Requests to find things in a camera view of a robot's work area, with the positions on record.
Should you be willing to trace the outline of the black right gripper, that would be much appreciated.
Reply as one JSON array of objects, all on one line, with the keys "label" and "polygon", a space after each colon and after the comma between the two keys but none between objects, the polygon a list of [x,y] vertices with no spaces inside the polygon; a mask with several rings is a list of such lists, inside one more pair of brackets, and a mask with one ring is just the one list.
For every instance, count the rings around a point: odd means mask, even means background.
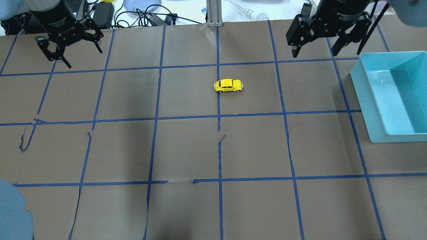
[{"label": "black right gripper", "polygon": [[303,45],[318,38],[338,36],[331,47],[337,56],[349,43],[367,39],[372,17],[366,8],[370,0],[321,0],[317,7],[304,3],[286,33],[292,56],[297,58]]}]

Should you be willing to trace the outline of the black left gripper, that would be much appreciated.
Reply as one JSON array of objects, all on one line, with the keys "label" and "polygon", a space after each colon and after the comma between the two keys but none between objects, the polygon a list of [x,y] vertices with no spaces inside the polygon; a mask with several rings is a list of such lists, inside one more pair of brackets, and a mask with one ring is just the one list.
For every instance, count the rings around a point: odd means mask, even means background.
[{"label": "black left gripper", "polygon": [[90,16],[77,20],[64,0],[26,0],[24,4],[48,34],[36,37],[47,60],[61,60],[71,69],[64,57],[65,48],[80,40],[93,42],[99,53],[103,53],[100,44],[104,34]]}]

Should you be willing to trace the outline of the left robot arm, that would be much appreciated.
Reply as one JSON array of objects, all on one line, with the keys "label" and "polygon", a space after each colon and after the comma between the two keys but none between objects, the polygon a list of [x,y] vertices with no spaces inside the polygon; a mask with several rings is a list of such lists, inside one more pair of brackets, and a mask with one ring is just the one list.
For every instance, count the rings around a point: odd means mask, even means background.
[{"label": "left robot arm", "polygon": [[[49,61],[65,59],[66,47],[81,40],[94,43],[100,53],[99,41],[104,37],[101,29],[89,15],[77,19],[65,0],[2,0],[1,21],[15,22],[15,16],[24,8],[34,16],[46,31],[46,37],[37,37],[36,43]],[[32,240],[33,215],[25,210],[27,201],[15,186],[1,179],[1,239]]]}]

